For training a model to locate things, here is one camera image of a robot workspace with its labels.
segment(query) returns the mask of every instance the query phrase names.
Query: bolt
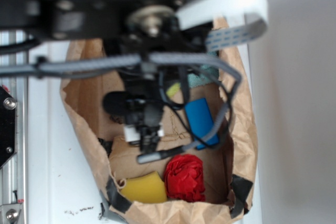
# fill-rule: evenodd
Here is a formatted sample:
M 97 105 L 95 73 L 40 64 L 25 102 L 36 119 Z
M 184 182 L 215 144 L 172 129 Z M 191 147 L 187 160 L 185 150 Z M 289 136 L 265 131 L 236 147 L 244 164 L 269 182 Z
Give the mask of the bolt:
M 12 152 L 13 152 L 13 148 L 11 148 L 11 147 L 7 147 L 7 148 L 6 148 L 6 152 L 7 152 L 7 153 L 12 153 Z
M 7 110 L 13 110 L 13 109 L 15 109 L 16 108 L 16 101 L 15 101 L 15 99 L 12 98 L 12 97 L 6 98 L 5 101 L 4 101 L 4 107 Z
M 72 10 L 74 7 L 73 2 L 69 0 L 60 0 L 56 3 L 56 6 L 61 10 Z
M 142 30 L 150 37 L 157 37 L 159 35 L 161 25 L 161 19 L 156 16 L 148 16 L 141 23 Z
M 67 34 L 66 33 L 54 33 L 53 37 L 55 39 L 66 39 L 67 38 Z
M 19 214 L 14 209 L 9 210 L 6 213 L 6 218 L 10 224 L 14 224 L 18 218 Z
M 183 0 L 175 0 L 175 5 L 182 6 L 183 2 L 184 2 Z

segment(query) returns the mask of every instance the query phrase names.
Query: ribbon cable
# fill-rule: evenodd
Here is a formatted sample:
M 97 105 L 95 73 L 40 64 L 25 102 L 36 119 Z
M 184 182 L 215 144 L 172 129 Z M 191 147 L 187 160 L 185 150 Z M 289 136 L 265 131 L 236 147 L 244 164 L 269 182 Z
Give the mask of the ribbon cable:
M 181 30 L 187 30 L 223 16 L 227 18 L 244 14 L 253 20 L 242 26 L 212 30 L 205 40 L 206 49 L 211 52 L 246 44 L 260 37 L 267 30 L 267 13 L 267 0 L 194 0 L 181 7 L 176 12 L 176 16 Z

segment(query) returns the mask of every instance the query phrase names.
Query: red tissue paper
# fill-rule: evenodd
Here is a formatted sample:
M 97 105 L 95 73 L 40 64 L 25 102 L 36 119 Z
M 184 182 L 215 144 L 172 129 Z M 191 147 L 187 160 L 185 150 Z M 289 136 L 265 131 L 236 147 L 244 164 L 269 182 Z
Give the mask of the red tissue paper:
M 176 155 L 164 172 L 168 197 L 188 202 L 205 201 L 203 162 L 195 155 Z

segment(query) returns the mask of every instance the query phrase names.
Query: brown paper bag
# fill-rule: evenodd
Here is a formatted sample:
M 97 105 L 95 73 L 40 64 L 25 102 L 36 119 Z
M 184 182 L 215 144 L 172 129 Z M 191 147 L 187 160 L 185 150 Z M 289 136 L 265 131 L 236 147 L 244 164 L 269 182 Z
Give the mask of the brown paper bag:
M 226 26 L 224 19 L 215 22 L 216 29 Z M 103 111 L 104 95 L 123 90 L 122 81 L 116 72 L 92 79 L 64 80 L 61 83 L 64 106 L 97 186 L 111 204 L 110 210 L 121 215 L 128 223 L 233 223 L 251 208 L 257 163 L 257 134 L 249 86 L 237 48 L 222 50 L 219 56 L 242 74 L 243 82 L 233 100 L 233 121 L 224 146 L 215 151 L 189 151 L 203 161 L 206 202 L 171 200 L 161 204 L 143 204 L 124 198 L 119 193 L 120 180 L 139 177 L 155 170 L 162 175 L 169 159 L 137 164 L 135 157 L 139 150 L 125 143 L 122 125 L 112 121 L 110 115 Z M 98 57 L 103 57 L 102 42 L 94 39 L 72 42 L 67 59 Z M 222 72 L 220 80 L 226 86 L 232 82 Z M 199 97 L 206 97 L 211 113 L 215 115 L 222 97 L 218 87 L 208 84 L 193 89 L 192 99 Z M 180 93 L 174 97 L 176 100 L 180 98 Z M 165 110 L 163 122 L 165 137 L 159 143 L 159 150 L 191 141 L 189 134 L 169 110 Z M 109 159 L 98 138 L 113 141 Z

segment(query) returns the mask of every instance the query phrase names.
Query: blue object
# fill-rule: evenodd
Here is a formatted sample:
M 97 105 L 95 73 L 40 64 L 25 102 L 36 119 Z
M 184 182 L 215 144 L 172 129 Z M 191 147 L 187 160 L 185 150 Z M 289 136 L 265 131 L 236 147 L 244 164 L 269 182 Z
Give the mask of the blue object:
M 198 137 L 205 136 L 214 125 L 212 120 L 209 106 L 205 98 L 201 98 L 192 102 L 189 102 L 185 106 L 185 113 L 187 115 L 189 126 L 192 132 Z M 210 140 L 207 141 L 209 145 L 214 145 L 219 143 L 217 135 L 214 135 Z M 198 150 L 205 148 L 203 144 L 196 147 Z

